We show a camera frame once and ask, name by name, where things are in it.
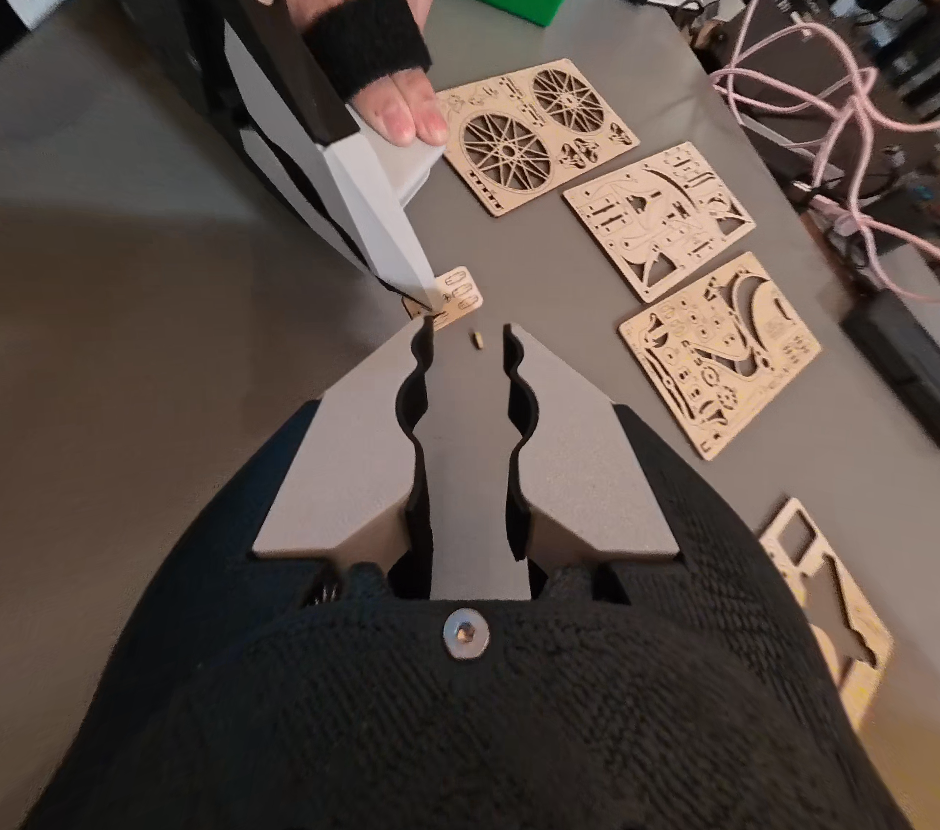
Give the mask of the wooden sheet with slotted parts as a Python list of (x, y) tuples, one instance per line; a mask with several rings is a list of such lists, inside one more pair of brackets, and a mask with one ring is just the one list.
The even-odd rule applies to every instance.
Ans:
[(645, 304), (756, 227), (690, 142), (566, 190), (563, 197)]

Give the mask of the black flat device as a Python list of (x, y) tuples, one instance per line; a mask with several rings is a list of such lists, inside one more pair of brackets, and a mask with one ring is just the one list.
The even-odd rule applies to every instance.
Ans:
[(939, 347), (900, 297), (880, 291), (841, 320), (841, 329), (936, 445)]

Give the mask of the wooden sheet with large cutouts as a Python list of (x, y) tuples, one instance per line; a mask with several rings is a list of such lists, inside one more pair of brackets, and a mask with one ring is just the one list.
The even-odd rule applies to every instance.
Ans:
[(803, 503), (788, 498), (759, 543), (800, 605), (842, 707), (863, 728), (895, 640)]

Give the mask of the wooden sheet with curved cutouts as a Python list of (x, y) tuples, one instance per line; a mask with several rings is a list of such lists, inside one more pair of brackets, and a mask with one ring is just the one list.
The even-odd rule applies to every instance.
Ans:
[(752, 252), (618, 327), (702, 460), (714, 460), (822, 346)]

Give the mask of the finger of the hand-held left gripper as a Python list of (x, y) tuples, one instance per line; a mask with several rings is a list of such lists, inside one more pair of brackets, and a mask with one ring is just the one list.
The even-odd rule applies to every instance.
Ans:
[(341, 214), (341, 199), (323, 159), (325, 145), (306, 133), (233, 28), (227, 25), (224, 30), (225, 56), (251, 121), (241, 129), (246, 155), (304, 223), (375, 277), (349, 233), (351, 221)]
[(402, 199), (422, 181), (414, 155), (377, 136), (351, 135), (323, 147), (341, 214), (351, 221), (371, 272), (394, 292), (431, 313), (441, 310), (441, 289)]

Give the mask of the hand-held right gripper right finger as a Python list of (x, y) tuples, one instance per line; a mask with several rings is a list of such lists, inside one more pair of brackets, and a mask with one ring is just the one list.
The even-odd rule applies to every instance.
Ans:
[(616, 403), (517, 323), (503, 327), (503, 370), (518, 432), (505, 525), (531, 597), (559, 570), (672, 562), (679, 543)]

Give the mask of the small wooden assembly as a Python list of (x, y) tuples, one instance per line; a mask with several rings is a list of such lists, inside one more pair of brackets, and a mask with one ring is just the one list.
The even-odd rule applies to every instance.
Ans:
[(707, 2), (689, 23), (687, 39), (693, 51), (706, 50), (713, 40), (720, 42), (724, 37), (726, 22), (718, 17), (720, 5), (718, 0)]

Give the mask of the small wooden parts card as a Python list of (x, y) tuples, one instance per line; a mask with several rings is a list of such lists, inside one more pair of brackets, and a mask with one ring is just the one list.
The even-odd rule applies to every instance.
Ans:
[(442, 309), (432, 315), (435, 333), (466, 318), (483, 305), (483, 296), (472, 273), (464, 265), (437, 275), (435, 283), (443, 298)]

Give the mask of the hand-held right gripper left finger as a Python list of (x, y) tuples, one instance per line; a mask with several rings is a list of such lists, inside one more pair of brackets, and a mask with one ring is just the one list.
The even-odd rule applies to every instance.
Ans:
[(418, 318), (331, 385), (252, 544), (260, 559), (373, 564), (401, 598), (429, 599), (433, 538), (424, 453), (430, 318)]

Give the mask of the black carton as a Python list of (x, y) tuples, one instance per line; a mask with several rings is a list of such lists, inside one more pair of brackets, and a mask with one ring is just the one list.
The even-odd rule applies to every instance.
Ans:
[[(807, 192), (826, 193), (827, 170), (838, 142), (849, 125), (860, 135), (860, 150), (855, 153), (854, 170), (850, 172), (847, 194), (857, 203), (860, 186), (873, 154), (876, 126), (892, 127), (890, 121), (873, 104), (870, 93), (878, 73), (859, 64), (847, 42), (832, 28), (817, 18), (812, 9), (800, 12), (794, 0), (788, 0), (786, 10), (780, 13), (780, 24), (757, 40), (750, 39), (751, 27), (763, 0), (750, 0), (742, 20), (739, 34), (727, 63), (724, 88), (728, 106), (735, 119), (740, 120), (738, 105), (748, 106), (773, 118), (794, 118), (812, 112), (827, 121), (821, 138), (805, 143), (789, 143), (785, 149), (809, 155), (802, 166), (809, 167), (805, 179)], [(787, 47), (792, 67), (802, 72), (818, 72), (826, 62), (838, 64), (839, 76), (818, 92), (810, 92), (792, 79), (771, 75), (761, 66), (761, 56), (774, 50), (780, 43), (795, 41)]]

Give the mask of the wooden sheet with wheels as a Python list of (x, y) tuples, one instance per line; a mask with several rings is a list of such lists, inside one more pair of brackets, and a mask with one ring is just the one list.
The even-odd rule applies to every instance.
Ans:
[(445, 158), (495, 217), (639, 146), (569, 58), (437, 94)]

